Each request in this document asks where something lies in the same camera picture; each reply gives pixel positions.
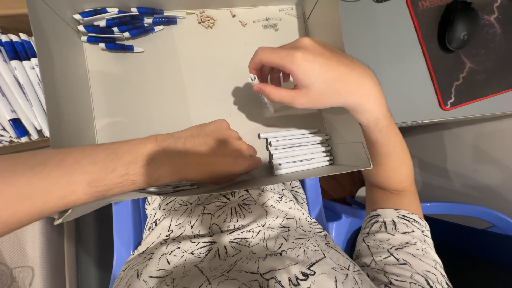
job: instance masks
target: hand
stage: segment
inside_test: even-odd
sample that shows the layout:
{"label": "hand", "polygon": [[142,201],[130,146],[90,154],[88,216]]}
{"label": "hand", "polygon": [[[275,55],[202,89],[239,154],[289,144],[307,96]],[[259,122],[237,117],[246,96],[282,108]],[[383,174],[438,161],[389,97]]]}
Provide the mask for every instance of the hand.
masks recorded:
{"label": "hand", "polygon": [[261,165],[256,149],[222,119],[156,135],[156,139],[158,152],[150,163],[155,182],[169,182],[170,174],[174,180],[220,184]]}
{"label": "hand", "polygon": [[[372,71],[319,40],[303,37],[278,48],[258,48],[249,72],[262,82],[254,91],[273,102],[296,108],[345,107],[360,122],[388,111]],[[281,88],[281,72],[284,82],[293,77],[293,89]]]}

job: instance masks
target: black mouse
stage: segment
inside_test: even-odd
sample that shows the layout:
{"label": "black mouse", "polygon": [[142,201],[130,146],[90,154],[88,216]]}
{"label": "black mouse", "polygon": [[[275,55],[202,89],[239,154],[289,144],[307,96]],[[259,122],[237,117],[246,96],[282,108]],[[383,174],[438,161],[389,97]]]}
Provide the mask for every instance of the black mouse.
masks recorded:
{"label": "black mouse", "polygon": [[480,15],[473,3],[453,0],[444,9],[439,22],[439,45],[447,51],[458,51],[473,40],[479,27]]}

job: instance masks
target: pile of pens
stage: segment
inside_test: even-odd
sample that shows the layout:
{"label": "pile of pens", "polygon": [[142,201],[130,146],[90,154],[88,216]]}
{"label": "pile of pens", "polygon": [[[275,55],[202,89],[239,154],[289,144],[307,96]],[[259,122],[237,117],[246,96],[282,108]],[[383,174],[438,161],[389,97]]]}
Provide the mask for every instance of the pile of pens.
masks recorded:
{"label": "pile of pens", "polygon": [[73,15],[80,22],[82,42],[98,44],[104,51],[136,53],[144,49],[117,43],[128,38],[140,38],[176,25],[185,16],[149,7],[135,7],[131,12],[117,8],[95,8]]}
{"label": "pile of pens", "polygon": [[32,37],[0,33],[0,146],[49,136]]}
{"label": "pile of pens", "polygon": [[267,141],[274,175],[283,175],[332,164],[326,134],[312,134],[318,129],[297,129],[258,134]]}
{"label": "pile of pens", "polygon": [[199,188],[199,184],[193,181],[176,181],[164,185],[148,187],[136,190],[135,192],[152,194],[152,195],[165,195],[174,192],[186,191],[190,189]]}

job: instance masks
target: cardboard box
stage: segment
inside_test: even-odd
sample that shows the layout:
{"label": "cardboard box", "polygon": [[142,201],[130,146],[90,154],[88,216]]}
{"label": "cardboard box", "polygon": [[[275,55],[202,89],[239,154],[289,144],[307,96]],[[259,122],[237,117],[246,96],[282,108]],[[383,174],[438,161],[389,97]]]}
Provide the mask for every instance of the cardboard box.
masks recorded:
{"label": "cardboard box", "polygon": [[[337,5],[335,0],[329,2]],[[237,181],[174,196],[249,189],[371,167],[361,128],[347,110],[276,105],[275,113],[271,114],[248,82],[247,64],[258,47],[276,47],[306,35],[303,7],[309,7],[304,14],[310,19],[311,35],[343,46],[337,9],[315,8],[311,12],[311,2],[301,0],[27,3],[45,87],[52,147],[133,139],[225,119],[256,147],[263,160],[262,167]],[[174,10],[183,15],[185,11],[205,9],[217,18],[217,23],[214,29],[206,30],[192,15],[153,35],[126,41],[145,49],[137,54],[109,53],[80,41],[78,23],[72,14],[94,7],[129,10],[135,6]],[[279,8],[292,6],[291,12],[298,18],[279,12]],[[229,9],[236,13],[235,18]],[[278,32],[253,23],[267,16],[282,17]],[[334,164],[273,176],[267,164],[265,141],[258,140],[258,133],[310,128],[331,136]],[[144,196],[128,193],[101,204]]]}

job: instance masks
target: mouse pad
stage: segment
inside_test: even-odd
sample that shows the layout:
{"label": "mouse pad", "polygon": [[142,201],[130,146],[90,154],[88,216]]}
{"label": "mouse pad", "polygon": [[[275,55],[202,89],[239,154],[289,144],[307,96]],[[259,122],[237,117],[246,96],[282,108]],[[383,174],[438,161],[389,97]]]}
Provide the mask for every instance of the mouse pad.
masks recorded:
{"label": "mouse pad", "polygon": [[407,0],[441,109],[512,91],[512,2],[473,0],[481,24],[469,45],[445,52],[437,29],[450,0]]}

